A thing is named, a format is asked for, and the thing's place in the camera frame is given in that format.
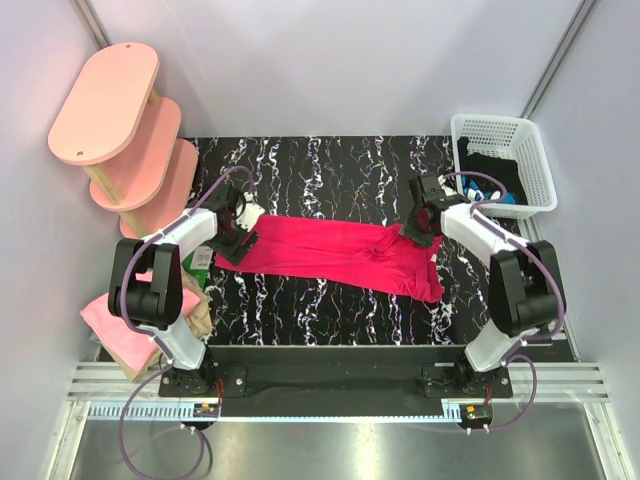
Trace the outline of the red t shirt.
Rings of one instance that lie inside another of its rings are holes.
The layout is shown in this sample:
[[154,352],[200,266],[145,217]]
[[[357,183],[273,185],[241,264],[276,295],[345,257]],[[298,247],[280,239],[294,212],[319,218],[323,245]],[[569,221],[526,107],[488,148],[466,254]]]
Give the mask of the red t shirt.
[[427,248],[390,226],[263,215],[256,244],[238,266],[217,256],[224,270],[326,279],[437,303],[444,287],[437,272],[441,239]]

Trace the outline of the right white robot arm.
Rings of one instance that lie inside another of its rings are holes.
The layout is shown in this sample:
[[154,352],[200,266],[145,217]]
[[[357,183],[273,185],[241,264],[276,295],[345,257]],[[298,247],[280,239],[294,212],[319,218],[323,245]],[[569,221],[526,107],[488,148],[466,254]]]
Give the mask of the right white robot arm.
[[479,203],[447,192],[444,180],[431,174],[409,181],[414,206],[401,234],[421,247],[454,240],[489,270],[489,320],[443,373],[444,388],[472,397],[491,385],[519,348],[549,341],[563,329],[566,300],[551,243],[509,233]]

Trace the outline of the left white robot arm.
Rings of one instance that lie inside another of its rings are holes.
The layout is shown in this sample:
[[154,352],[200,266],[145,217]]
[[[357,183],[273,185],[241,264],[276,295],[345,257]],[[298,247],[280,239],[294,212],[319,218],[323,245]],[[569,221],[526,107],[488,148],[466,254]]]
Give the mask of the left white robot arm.
[[216,372],[204,343],[181,313],[182,261],[197,247],[238,266],[257,243],[255,230],[265,209],[254,196],[231,185],[183,211],[167,227],[116,246],[108,292],[109,312],[165,354],[169,381],[196,396],[215,386]]

